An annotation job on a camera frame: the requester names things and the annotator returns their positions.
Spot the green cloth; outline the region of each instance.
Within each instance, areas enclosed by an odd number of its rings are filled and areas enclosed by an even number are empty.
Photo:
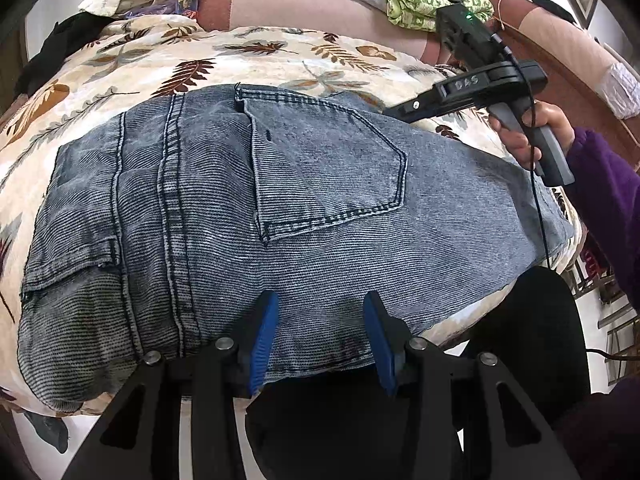
[[[386,15],[394,25],[435,32],[436,10],[450,4],[448,0],[386,0]],[[482,22],[494,14],[489,0],[465,0],[463,4]]]

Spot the black cable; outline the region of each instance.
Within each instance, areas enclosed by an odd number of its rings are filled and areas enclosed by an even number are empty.
[[[603,350],[598,350],[597,348],[587,348],[587,352],[600,354],[601,356],[612,361],[640,361],[640,355],[612,355],[606,353]]]
[[[500,46],[504,56],[509,61],[511,61],[511,63],[514,65],[514,67],[518,71],[518,74],[524,80],[524,83],[527,85],[527,90],[529,91],[529,99],[531,99],[531,127],[535,128],[536,127],[536,100],[533,97],[533,90],[531,89],[531,85],[527,80],[527,78],[525,77],[522,69],[520,68],[520,64],[518,63],[518,60],[516,59],[516,57],[513,55],[513,52],[511,51],[511,49],[502,42],[501,38],[498,35],[494,34],[492,35],[492,38],[494,39],[495,43],[497,43],[498,46]],[[538,222],[540,222],[540,232],[542,233],[542,243],[545,247],[546,266],[549,269],[551,269],[551,259],[549,258],[549,245],[546,241],[545,224],[542,219],[542,209],[540,209],[540,202],[538,201],[538,193],[536,191],[536,179],[534,175],[534,167],[535,167],[534,155],[535,154],[536,154],[536,148],[535,146],[531,145],[531,166],[529,168],[529,173],[531,176],[531,192],[533,193],[533,200],[536,203],[536,210],[538,212]]]

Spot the blue gripper pad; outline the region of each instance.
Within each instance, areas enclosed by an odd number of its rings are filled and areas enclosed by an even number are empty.
[[[398,388],[396,381],[394,354],[386,339],[385,331],[380,319],[380,307],[384,310],[382,300],[376,292],[368,292],[362,303],[364,327],[371,345],[373,360],[376,362],[380,385],[392,396]]]
[[[248,387],[252,396],[264,384],[264,375],[269,364],[273,337],[278,325],[278,295],[272,290],[266,290],[260,295],[258,301],[262,302],[262,305],[259,305],[258,308],[263,309],[263,316],[254,348],[251,352]]]

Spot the purple sleeve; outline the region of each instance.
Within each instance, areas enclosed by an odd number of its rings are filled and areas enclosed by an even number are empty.
[[[583,128],[575,128],[566,160],[575,183],[564,190],[639,310],[640,176],[601,135]]]

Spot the floral bedspread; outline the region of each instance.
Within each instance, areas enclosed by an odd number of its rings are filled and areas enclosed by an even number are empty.
[[[20,285],[34,220],[58,148],[116,114],[153,97],[204,86],[247,83],[281,86],[313,96],[351,91],[378,108],[397,104],[449,76],[387,47],[330,32],[252,27],[205,32],[185,16],[142,16],[114,22],[100,40],[66,61],[0,131],[0,402],[55,415],[24,383],[17,363]],[[417,125],[505,157],[485,112],[465,110]],[[556,193],[575,238],[554,258],[562,271],[581,236],[580,222],[562,190]],[[444,343],[500,303],[498,291],[427,332]],[[82,413],[100,413],[103,394]]]

